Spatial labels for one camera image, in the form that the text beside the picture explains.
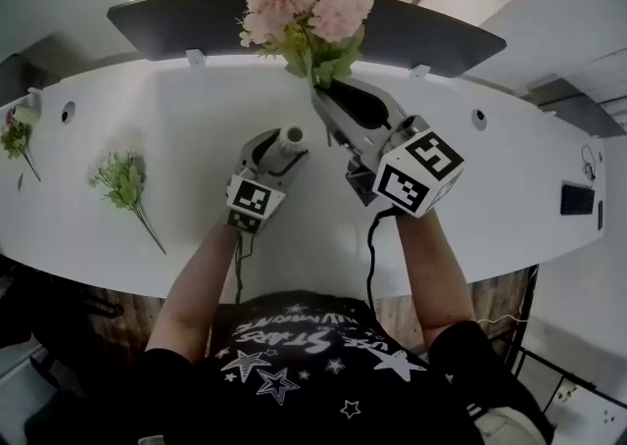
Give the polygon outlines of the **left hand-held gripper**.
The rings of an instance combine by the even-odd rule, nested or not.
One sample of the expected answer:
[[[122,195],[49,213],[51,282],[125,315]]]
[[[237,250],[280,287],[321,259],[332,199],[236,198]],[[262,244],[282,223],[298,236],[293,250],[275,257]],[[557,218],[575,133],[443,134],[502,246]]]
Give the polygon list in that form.
[[[224,223],[242,233],[258,234],[265,227],[286,198],[286,184],[309,156],[308,150],[299,152],[281,170],[258,175],[262,158],[279,134],[275,128],[247,142],[240,151],[238,173],[227,184]]]

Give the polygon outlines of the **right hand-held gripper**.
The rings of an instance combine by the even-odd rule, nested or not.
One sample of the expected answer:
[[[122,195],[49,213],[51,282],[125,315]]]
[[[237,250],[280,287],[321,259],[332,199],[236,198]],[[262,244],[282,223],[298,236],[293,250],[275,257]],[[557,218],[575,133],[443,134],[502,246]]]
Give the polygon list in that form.
[[[455,185],[465,159],[387,92],[349,78],[311,88],[313,108],[352,158],[346,179],[365,205],[377,198],[419,218]]]

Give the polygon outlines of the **white vase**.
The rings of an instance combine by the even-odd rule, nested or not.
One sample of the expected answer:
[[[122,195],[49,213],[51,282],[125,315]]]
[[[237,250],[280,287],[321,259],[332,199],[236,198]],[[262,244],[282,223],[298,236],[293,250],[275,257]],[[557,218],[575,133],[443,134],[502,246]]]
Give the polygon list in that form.
[[[297,153],[308,150],[304,131],[290,125],[280,129],[277,141],[264,155],[266,172],[281,170]]]

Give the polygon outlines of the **white-green flower bouquet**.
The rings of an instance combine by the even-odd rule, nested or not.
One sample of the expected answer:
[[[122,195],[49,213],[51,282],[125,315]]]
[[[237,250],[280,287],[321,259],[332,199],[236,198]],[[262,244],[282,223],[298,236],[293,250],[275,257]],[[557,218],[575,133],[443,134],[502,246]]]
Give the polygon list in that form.
[[[143,156],[136,150],[111,150],[101,155],[87,173],[92,189],[101,188],[103,198],[117,209],[131,212],[146,229],[160,251],[165,247],[152,228],[143,208],[146,174]]]

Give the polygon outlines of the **person's left forearm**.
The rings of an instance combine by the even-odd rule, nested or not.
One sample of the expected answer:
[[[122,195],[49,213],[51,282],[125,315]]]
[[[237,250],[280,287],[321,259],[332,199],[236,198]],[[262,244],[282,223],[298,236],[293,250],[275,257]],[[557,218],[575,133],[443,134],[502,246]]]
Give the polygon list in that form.
[[[205,358],[210,330],[237,246],[238,232],[216,224],[187,262],[163,304],[146,349],[172,351],[191,363]]]

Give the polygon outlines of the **person's right forearm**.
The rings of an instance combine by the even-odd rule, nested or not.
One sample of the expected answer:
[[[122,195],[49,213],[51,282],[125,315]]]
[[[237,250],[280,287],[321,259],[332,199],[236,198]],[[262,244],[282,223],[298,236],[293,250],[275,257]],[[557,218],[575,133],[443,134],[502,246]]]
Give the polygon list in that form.
[[[396,217],[416,317],[426,348],[447,328],[474,319],[467,281],[437,213]]]

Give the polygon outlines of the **pale green vase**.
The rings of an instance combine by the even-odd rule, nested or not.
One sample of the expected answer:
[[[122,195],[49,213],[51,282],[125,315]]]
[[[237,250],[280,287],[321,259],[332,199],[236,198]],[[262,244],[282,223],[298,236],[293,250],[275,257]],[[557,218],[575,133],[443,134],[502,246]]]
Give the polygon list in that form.
[[[11,115],[18,123],[36,125],[41,118],[41,110],[26,104],[19,104],[12,109]]]

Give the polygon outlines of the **small purple flower bunch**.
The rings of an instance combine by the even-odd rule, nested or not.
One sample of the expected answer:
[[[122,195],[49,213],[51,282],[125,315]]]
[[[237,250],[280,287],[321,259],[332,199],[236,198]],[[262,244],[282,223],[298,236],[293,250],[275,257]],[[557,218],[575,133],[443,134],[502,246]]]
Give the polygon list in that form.
[[[41,181],[41,177],[35,168],[28,150],[28,142],[31,133],[32,126],[30,124],[24,124],[16,120],[12,115],[12,111],[8,111],[5,117],[5,123],[0,131],[0,144],[9,160],[18,158],[25,159],[37,180]]]

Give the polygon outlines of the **dark desk divider panel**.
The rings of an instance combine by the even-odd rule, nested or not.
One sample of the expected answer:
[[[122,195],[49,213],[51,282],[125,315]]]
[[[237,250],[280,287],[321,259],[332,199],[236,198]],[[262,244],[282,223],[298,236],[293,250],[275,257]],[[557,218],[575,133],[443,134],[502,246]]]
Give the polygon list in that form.
[[[26,96],[30,88],[43,89],[60,80],[21,54],[13,54],[0,63],[0,107]]]
[[[523,97],[543,113],[554,113],[591,136],[613,138],[627,135],[600,104],[563,78],[557,78],[532,88]]]
[[[246,0],[137,0],[113,6],[108,19],[151,61],[204,54],[243,54],[238,23]],[[480,27],[397,0],[374,0],[360,47],[366,62],[402,69],[419,65],[453,78],[506,49]]]

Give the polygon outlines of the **person's black star t-shirt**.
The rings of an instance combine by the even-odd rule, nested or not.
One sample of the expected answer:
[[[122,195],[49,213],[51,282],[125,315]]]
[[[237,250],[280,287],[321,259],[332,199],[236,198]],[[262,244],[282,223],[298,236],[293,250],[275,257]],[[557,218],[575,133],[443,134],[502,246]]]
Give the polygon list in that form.
[[[484,445],[474,420],[522,413],[555,431],[475,321],[442,332],[425,358],[358,300],[311,292],[217,313],[210,355],[145,353],[132,384],[132,435],[166,445]]]

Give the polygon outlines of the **black phone on table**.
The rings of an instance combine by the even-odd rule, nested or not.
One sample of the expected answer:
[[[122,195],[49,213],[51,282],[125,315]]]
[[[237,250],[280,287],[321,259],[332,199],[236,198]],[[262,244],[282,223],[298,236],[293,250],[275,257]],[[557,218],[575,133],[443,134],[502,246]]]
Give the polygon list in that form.
[[[590,215],[594,211],[595,190],[565,183],[561,187],[560,213],[563,216]]]

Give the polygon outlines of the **black metal rack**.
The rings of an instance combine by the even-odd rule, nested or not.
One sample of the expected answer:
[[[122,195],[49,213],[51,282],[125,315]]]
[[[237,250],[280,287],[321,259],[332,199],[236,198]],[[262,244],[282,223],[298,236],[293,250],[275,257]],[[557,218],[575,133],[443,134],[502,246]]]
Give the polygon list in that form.
[[[537,265],[531,268],[507,355],[515,376],[545,412],[627,413],[627,360],[542,320],[538,306],[545,295],[538,272]]]

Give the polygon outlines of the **black office chair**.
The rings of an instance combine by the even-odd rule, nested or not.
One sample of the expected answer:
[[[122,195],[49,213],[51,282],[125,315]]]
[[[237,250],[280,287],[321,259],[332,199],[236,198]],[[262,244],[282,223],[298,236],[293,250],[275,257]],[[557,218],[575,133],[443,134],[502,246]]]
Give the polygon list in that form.
[[[56,391],[27,424],[28,442],[135,445],[131,373],[161,305],[0,256],[0,350],[37,341],[47,354],[33,368]]]

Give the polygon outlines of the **person's beige trousers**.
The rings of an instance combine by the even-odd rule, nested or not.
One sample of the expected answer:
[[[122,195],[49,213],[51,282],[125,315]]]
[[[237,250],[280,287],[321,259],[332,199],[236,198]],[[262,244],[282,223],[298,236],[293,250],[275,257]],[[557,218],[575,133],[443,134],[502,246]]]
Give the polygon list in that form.
[[[522,413],[501,407],[474,420],[484,445],[548,445],[538,427]]]

